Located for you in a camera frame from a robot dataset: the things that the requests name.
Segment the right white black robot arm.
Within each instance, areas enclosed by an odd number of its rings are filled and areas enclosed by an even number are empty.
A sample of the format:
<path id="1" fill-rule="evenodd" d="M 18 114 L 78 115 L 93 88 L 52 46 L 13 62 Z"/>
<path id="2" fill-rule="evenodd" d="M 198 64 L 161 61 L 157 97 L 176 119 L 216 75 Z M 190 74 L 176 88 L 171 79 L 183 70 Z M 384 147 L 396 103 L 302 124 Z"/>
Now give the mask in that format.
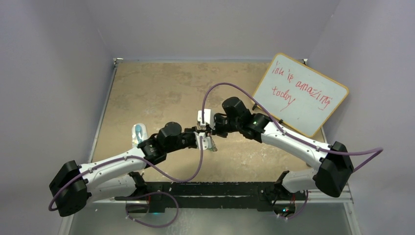
<path id="1" fill-rule="evenodd" d="M 226 99 L 222 108 L 223 114 L 215 113 L 211 117 L 214 135 L 225 138 L 229 133 L 238 132 L 249 140 L 282 149 L 309 165 L 309 169 L 285 171 L 280 175 L 275 182 L 278 198 L 287 199 L 298 191 L 314 189 L 335 198 L 341 195 L 354 170 L 342 143 L 329 145 L 277 127 L 269 116 L 252 114 L 237 97 Z"/>

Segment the silver disc with keyrings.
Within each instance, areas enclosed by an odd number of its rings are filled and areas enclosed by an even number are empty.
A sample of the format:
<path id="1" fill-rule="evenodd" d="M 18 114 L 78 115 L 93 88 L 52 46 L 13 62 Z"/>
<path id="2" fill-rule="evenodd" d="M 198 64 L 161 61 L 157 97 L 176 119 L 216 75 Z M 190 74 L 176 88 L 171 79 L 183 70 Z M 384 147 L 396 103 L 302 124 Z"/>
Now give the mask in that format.
<path id="1" fill-rule="evenodd" d="M 212 152 L 217 152 L 218 149 L 216 147 L 216 144 L 213 140 L 212 135 L 207 136 L 207 141 L 208 141 L 208 150 L 210 150 Z"/>

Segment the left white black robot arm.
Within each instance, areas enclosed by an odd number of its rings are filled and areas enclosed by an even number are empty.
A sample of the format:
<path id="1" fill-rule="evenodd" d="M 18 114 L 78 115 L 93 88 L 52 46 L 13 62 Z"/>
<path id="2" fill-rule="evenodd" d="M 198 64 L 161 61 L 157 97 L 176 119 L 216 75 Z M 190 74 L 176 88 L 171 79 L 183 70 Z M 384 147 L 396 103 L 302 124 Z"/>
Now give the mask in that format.
<path id="1" fill-rule="evenodd" d="M 87 204 L 110 197 L 131 197 L 140 200 L 146 194 L 141 184 L 140 170 L 153 168 L 174 181 L 157 167 L 167 154 L 186 148 L 195 148 L 201 154 L 213 148 L 211 135 L 216 127 L 209 122 L 183 130 L 176 122 L 167 123 L 158 133 L 149 135 L 146 126 L 137 123 L 132 127 L 132 148 L 98 162 L 77 164 L 66 162 L 55 175 L 49 189 L 52 200 L 49 211 L 58 211 L 61 217 L 73 215 Z"/>

